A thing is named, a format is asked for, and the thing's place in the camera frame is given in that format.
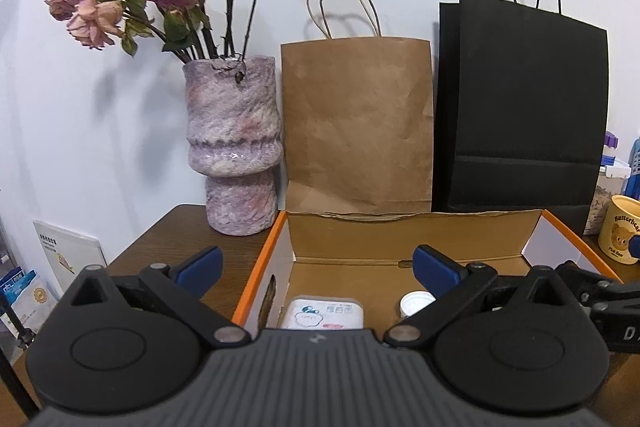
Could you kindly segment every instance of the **white bottle cap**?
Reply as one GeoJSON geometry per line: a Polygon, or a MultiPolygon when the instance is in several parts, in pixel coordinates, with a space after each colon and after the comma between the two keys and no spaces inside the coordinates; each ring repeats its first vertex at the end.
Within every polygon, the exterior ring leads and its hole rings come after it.
{"type": "Polygon", "coordinates": [[[400,316],[402,318],[410,317],[422,308],[426,308],[435,299],[433,295],[425,291],[407,293],[407,295],[400,299],[400,316]]]}

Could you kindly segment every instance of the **pink textured vase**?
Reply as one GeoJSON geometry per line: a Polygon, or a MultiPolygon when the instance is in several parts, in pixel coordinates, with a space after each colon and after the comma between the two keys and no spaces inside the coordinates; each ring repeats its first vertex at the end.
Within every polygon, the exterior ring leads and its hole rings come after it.
{"type": "Polygon", "coordinates": [[[207,219],[228,235],[273,224],[282,158],[275,58],[185,64],[189,165],[207,176],[207,219]]]}

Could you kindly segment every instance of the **wooden table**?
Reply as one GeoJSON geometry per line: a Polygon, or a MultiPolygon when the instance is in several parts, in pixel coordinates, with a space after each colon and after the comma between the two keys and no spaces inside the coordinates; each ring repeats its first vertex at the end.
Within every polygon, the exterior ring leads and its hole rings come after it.
{"type": "MultiPolygon", "coordinates": [[[[223,275],[202,301],[231,318],[268,233],[264,230],[248,237],[223,235],[208,225],[204,206],[181,204],[122,252],[108,271],[112,275],[133,275],[151,263],[178,264],[205,247],[217,245],[225,254],[223,275]]],[[[14,369],[33,396],[24,356],[14,369]]],[[[19,427],[25,422],[25,416],[0,383],[0,427],[19,427]]]]}
{"type": "MultiPolygon", "coordinates": [[[[222,279],[202,298],[203,302],[231,317],[249,273],[266,239],[268,231],[250,237],[222,235],[207,224],[203,206],[176,206],[142,237],[125,250],[108,268],[113,275],[130,275],[151,263],[177,264],[193,253],[210,245],[218,245],[225,253],[222,279]]],[[[605,256],[594,241],[585,241],[601,256],[624,282],[640,280],[640,263],[625,266],[605,256]]],[[[640,426],[640,355],[617,356],[621,363],[592,404],[592,409],[612,427],[640,426]]],[[[26,377],[24,357],[14,369],[31,394],[33,389],[26,377]]],[[[0,387],[0,427],[19,427],[25,417],[10,395],[0,387]]]]}

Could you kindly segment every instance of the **screw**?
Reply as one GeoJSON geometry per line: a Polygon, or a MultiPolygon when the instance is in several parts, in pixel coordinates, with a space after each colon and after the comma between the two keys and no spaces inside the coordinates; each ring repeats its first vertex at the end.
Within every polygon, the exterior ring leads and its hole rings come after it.
{"type": "Polygon", "coordinates": [[[420,338],[420,330],[415,326],[394,326],[389,330],[389,338],[396,342],[413,342],[420,338]]]}
{"type": "Polygon", "coordinates": [[[246,332],[238,326],[223,326],[213,333],[213,338],[223,344],[235,344],[244,339],[246,332]]]}

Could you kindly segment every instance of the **white wall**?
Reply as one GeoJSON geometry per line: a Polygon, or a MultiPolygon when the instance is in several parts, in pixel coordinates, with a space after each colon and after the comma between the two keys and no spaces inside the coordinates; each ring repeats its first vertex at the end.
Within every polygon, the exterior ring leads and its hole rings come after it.
{"type": "MultiPolygon", "coordinates": [[[[455,0],[375,0],[384,34],[429,39],[434,53],[440,1],[455,0]]],[[[237,39],[249,3],[237,2],[237,39]]],[[[640,0],[562,4],[609,31],[609,129],[626,156],[640,128],[640,0]]],[[[338,13],[356,6],[330,1],[338,13]]],[[[221,34],[222,0],[209,10],[221,34]]],[[[338,35],[367,31],[355,15],[332,22],[338,35]]],[[[304,0],[260,0],[250,51],[277,57],[281,42],[319,36],[304,0]]],[[[133,60],[115,46],[89,51],[43,0],[0,0],[0,216],[24,263],[51,279],[33,219],[98,237],[111,261],[176,204],[204,201],[186,162],[179,63],[158,51],[151,39],[133,60]]]]}

